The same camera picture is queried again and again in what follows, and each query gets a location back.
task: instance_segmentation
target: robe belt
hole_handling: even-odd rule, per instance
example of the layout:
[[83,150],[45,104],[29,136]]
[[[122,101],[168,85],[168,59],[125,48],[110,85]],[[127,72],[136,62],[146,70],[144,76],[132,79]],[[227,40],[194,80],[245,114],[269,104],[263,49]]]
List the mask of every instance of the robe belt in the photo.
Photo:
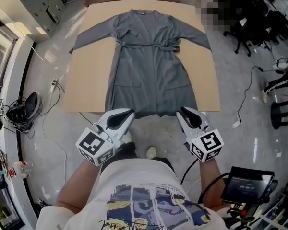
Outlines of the robe belt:
[[173,37],[162,42],[126,42],[120,39],[117,40],[123,47],[140,48],[141,46],[156,46],[163,51],[179,51],[180,38]]

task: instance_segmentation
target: small monitor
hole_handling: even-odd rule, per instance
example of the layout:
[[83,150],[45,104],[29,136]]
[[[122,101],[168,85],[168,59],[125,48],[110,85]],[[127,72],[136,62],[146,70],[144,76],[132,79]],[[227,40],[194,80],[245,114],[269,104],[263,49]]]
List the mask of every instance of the small monitor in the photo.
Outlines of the small monitor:
[[221,198],[230,203],[259,203],[273,179],[274,172],[232,167]]

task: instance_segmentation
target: power strip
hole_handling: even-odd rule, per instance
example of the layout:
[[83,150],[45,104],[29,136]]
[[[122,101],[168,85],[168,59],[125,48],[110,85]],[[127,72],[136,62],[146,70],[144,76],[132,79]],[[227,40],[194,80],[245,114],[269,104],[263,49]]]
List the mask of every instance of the power strip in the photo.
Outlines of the power strip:
[[53,93],[55,87],[57,86],[58,79],[54,79],[51,83],[50,92]]

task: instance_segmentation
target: metal cabinet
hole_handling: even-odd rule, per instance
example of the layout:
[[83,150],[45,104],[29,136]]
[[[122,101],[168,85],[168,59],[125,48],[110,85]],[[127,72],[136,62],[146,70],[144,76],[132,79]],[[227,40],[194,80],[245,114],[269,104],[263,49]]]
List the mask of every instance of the metal cabinet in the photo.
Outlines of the metal cabinet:
[[64,11],[61,0],[19,0],[47,34],[52,36]]

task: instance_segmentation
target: shoe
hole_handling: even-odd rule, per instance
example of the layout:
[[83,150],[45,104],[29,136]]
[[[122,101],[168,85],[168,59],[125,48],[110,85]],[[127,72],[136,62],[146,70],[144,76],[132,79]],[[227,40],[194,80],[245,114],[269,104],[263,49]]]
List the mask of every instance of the shoe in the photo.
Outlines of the shoe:
[[149,147],[146,152],[147,159],[153,159],[157,156],[157,149],[155,147]]
[[268,102],[268,95],[266,92],[264,92],[264,90],[261,90],[261,95],[263,98],[263,103],[267,103]]
[[130,131],[128,130],[127,133],[123,136],[123,138],[121,139],[121,141],[124,143],[124,144],[127,144],[129,142],[132,142],[132,136],[131,136],[131,133]]

